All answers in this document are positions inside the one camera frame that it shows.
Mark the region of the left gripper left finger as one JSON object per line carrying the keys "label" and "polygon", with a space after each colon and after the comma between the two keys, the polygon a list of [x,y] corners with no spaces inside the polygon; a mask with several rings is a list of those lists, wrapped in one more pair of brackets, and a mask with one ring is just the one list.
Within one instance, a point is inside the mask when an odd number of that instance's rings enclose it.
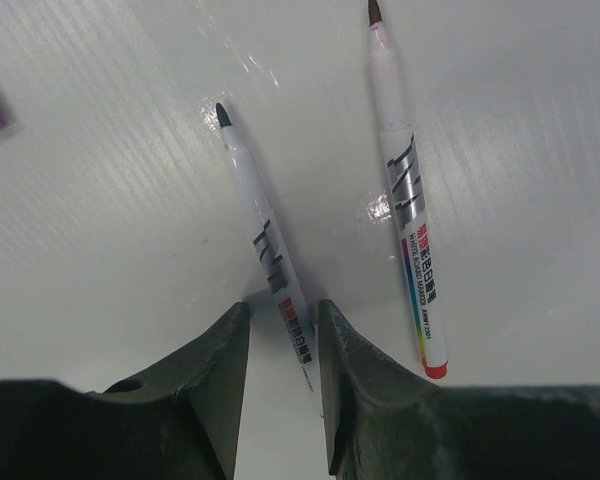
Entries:
{"label": "left gripper left finger", "polygon": [[231,479],[249,306],[107,390],[0,380],[0,479]]}

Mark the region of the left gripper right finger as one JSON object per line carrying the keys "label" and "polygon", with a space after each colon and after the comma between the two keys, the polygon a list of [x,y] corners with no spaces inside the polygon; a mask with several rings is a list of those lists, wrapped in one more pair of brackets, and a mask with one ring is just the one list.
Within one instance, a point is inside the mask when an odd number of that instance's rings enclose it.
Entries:
{"label": "left gripper right finger", "polygon": [[440,387],[317,308],[329,472],[339,479],[600,479],[600,385]]}

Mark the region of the blue-end white marker pen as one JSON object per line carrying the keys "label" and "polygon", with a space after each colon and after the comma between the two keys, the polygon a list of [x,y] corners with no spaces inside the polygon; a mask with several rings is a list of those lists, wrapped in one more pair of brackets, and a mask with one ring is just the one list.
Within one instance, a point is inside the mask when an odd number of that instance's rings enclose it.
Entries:
{"label": "blue-end white marker pen", "polygon": [[274,210],[265,193],[255,160],[225,107],[218,103],[215,110],[235,189],[246,209],[251,244],[309,388],[318,396],[321,393],[320,370],[308,302],[302,292]]}

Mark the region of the red-end white marker pen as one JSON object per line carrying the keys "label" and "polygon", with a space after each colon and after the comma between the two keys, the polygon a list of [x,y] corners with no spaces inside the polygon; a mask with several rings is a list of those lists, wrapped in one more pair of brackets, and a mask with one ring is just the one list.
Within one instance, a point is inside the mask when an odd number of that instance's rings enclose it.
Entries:
{"label": "red-end white marker pen", "polygon": [[367,3],[372,95],[388,199],[403,257],[420,360],[427,377],[442,379],[449,356],[438,296],[431,233],[413,129],[409,124],[405,82],[397,51],[376,1]]}

